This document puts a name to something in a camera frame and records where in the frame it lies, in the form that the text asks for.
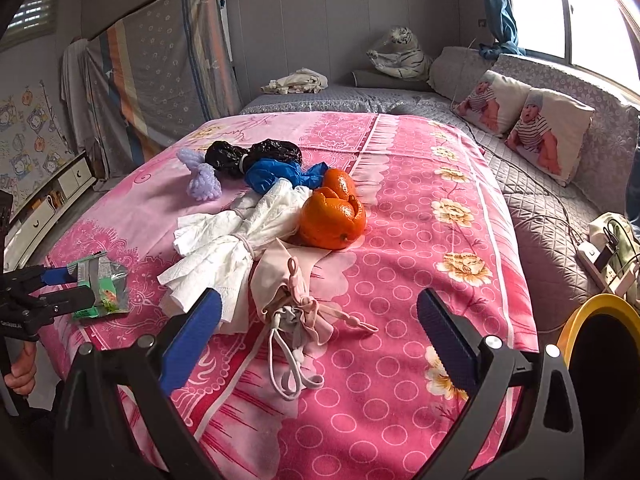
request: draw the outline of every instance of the black plastic bag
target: black plastic bag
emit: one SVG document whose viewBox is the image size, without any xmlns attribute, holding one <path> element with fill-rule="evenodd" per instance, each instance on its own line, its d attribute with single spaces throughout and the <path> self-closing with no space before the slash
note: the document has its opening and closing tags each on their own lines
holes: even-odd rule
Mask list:
<svg viewBox="0 0 640 480">
<path fill-rule="evenodd" d="M 207 150 L 204 161 L 221 174 L 242 178 L 247 170 L 261 158 L 279 162 L 297 162 L 302 165 L 302 152 L 288 140 L 266 139 L 249 149 L 234 146 L 226 140 L 217 140 Z"/>
</svg>

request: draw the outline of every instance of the human hand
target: human hand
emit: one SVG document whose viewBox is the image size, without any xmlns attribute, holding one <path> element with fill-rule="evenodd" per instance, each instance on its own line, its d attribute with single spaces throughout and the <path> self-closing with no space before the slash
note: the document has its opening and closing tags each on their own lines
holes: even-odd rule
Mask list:
<svg viewBox="0 0 640 480">
<path fill-rule="evenodd" d="M 4 383 L 16 394 L 27 396 L 36 385 L 36 343 L 25 341 L 11 373 L 4 376 Z"/>
</svg>

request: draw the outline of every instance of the gray wall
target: gray wall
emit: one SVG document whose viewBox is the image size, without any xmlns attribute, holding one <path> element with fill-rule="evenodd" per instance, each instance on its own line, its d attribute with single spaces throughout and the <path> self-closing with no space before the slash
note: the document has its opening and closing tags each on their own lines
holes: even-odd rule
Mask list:
<svg viewBox="0 0 640 480">
<path fill-rule="evenodd" d="M 492 44 L 494 37 L 486 27 L 479 27 L 478 20 L 486 17 L 484 0 L 459 0 L 460 45 L 478 47 L 479 43 Z"/>
<path fill-rule="evenodd" d="M 82 0 L 82 33 L 92 38 L 146 0 Z M 460 44 L 458 0 L 228 0 L 242 98 L 306 67 L 339 82 L 367 67 L 364 52 L 391 25 L 408 25 L 437 56 Z"/>
<path fill-rule="evenodd" d="M 70 141 L 65 108 L 60 102 L 60 59 L 73 37 L 80 35 L 82 0 L 59 0 L 55 34 L 18 44 L 0 52 L 0 99 L 42 79 L 60 128 Z"/>
</svg>

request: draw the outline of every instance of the power strip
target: power strip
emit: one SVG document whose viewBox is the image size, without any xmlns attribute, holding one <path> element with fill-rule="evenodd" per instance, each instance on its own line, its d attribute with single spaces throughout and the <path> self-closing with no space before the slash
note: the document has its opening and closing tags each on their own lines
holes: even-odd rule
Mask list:
<svg viewBox="0 0 640 480">
<path fill-rule="evenodd" d="M 578 258 L 582 262 L 584 268 L 593 278 L 593 281 L 600 285 L 600 288 L 604 292 L 613 294 L 612 290 L 609 288 L 609 282 L 615 279 L 616 275 L 609 266 L 605 266 L 606 274 L 604 275 L 598 271 L 595 266 L 595 262 L 598 259 L 598 256 L 600 256 L 600 251 L 595 245 L 591 244 L 590 242 L 582 242 L 578 246 Z"/>
<path fill-rule="evenodd" d="M 622 278 L 619 278 L 608 264 L 604 267 L 602 272 L 598 272 L 598 269 L 595 266 L 598 256 L 600 256 L 600 251 L 595 245 L 589 242 L 582 242 L 578 246 L 578 258 L 594 281 L 600 285 L 603 292 L 608 292 L 609 294 L 615 294 L 620 298 L 624 298 L 629 287 L 636 281 L 640 264 L 637 262 L 634 263 L 626 270 L 622 275 Z"/>
</svg>

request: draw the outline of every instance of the yellow rim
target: yellow rim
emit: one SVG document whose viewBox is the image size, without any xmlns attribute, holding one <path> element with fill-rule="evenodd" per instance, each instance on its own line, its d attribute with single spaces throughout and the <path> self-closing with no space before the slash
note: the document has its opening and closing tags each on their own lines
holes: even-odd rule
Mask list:
<svg viewBox="0 0 640 480">
<path fill-rule="evenodd" d="M 567 320 L 560 339 L 558 348 L 562 352 L 564 362 L 569 366 L 571 354 L 574 350 L 578 332 L 587 319 L 598 314 L 607 314 L 622 323 L 633 336 L 638 353 L 640 353 L 640 316 L 625 300 L 613 294 L 598 294 L 578 308 Z"/>
</svg>

